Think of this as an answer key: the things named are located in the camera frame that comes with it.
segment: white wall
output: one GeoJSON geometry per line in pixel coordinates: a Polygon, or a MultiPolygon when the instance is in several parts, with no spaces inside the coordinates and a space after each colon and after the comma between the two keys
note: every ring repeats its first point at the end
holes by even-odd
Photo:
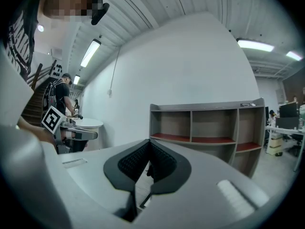
{"type": "MultiPolygon", "coordinates": [[[[41,70],[43,70],[43,69],[45,69],[47,67],[50,67],[52,65],[52,63],[53,63],[52,56],[51,55],[47,55],[47,54],[43,54],[43,53],[40,53],[40,52],[34,52],[33,58],[32,58],[32,63],[30,65],[31,66],[30,67],[30,69],[31,69],[30,75],[32,75],[33,73],[36,73],[40,63],[42,63],[41,70]]],[[[39,87],[39,85],[41,83],[43,83],[49,77],[50,77],[49,75],[46,75],[46,76],[42,77],[39,81],[37,81],[35,89],[37,87],[39,87]]]]}
{"type": "Polygon", "coordinates": [[[61,65],[62,68],[64,68],[63,65],[62,65],[62,60],[53,58],[53,62],[54,62],[54,60],[56,60],[55,66],[53,67],[53,69],[55,68],[55,70],[52,69],[51,77],[53,77],[53,78],[55,78],[55,79],[60,79],[61,76],[62,76],[63,74],[66,73],[66,71],[64,71],[64,69],[59,69],[59,68],[57,67],[57,65],[61,65]]]}
{"type": "Polygon", "coordinates": [[[256,79],[256,82],[259,95],[264,98],[265,106],[269,107],[269,111],[279,110],[276,90],[282,89],[282,82],[274,79],[256,79]]]}
{"type": "Polygon", "coordinates": [[[259,98],[251,66],[211,14],[184,16],[122,47],[84,91],[84,117],[104,122],[106,146],[148,138],[150,104],[193,104],[259,98]]]}

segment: backpack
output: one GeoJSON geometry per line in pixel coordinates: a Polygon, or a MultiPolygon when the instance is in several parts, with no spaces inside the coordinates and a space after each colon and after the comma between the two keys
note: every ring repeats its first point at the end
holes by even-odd
{"type": "Polygon", "coordinates": [[[57,101],[56,101],[56,86],[59,84],[62,84],[65,82],[61,81],[60,79],[57,81],[54,81],[53,83],[49,83],[47,86],[47,89],[44,93],[43,96],[43,111],[48,111],[48,109],[53,106],[54,108],[57,108],[57,101]]]}

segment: red shelf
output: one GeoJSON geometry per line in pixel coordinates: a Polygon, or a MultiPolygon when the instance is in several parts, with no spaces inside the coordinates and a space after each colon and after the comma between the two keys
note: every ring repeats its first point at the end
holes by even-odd
{"type": "Polygon", "coordinates": [[[192,137],[192,143],[234,143],[229,137],[192,137]]]}
{"type": "Polygon", "coordinates": [[[237,144],[237,149],[236,152],[245,152],[245,151],[251,151],[251,150],[255,150],[260,148],[261,146],[254,143],[254,142],[250,142],[250,143],[240,143],[237,144]]]}
{"type": "Polygon", "coordinates": [[[189,136],[183,136],[183,135],[170,135],[170,134],[156,133],[156,134],[152,135],[151,137],[174,140],[174,141],[181,141],[181,142],[190,141],[189,136]]]}

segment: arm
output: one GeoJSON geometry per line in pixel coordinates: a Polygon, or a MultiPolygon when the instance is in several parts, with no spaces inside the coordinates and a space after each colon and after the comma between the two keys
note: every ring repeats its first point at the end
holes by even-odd
{"type": "MultiPolygon", "coordinates": [[[[26,130],[34,134],[40,141],[51,143],[55,147],[55,141],[51,132],[47,129],[31,125],[27,123],[22,117],[19,118],[18,126],[21,130],[26,130]]],[[[66,138],[66,131],[61,131],[62,140],[66,138]]]]}
{"type": "Polygon", "coordinates": [[[71,114],[73,114],[74,109],[73,109],[73,106],[72,106],[72,104],[71,104],[70,98],[67,97],[67,96],[64,96],[63,99],[64,99],[64,102],[65,102],[66,107],[67,107],[68,110],[71,112],[71,114]]]}

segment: cable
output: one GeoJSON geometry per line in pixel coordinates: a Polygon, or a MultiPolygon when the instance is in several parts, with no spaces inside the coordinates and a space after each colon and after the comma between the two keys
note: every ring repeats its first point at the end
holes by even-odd
{"type": "Polygon", "coordinates": [[[119,57],[119,54],[120,54],[120,50],[121,50],[121,47],[119,48],[118,55],[116,56],[115,65],[114,65],[114,69],[113,69],[113,73],[112,73],[111,84],[110,84],[110,90],[111,90],[111,88],[112,88],[112,82],[113,82],[113,77],[114,77],[114,71],[115,71],[116,63],[117,63],[117,61],[118,61],[118,57],[119,57]]]}

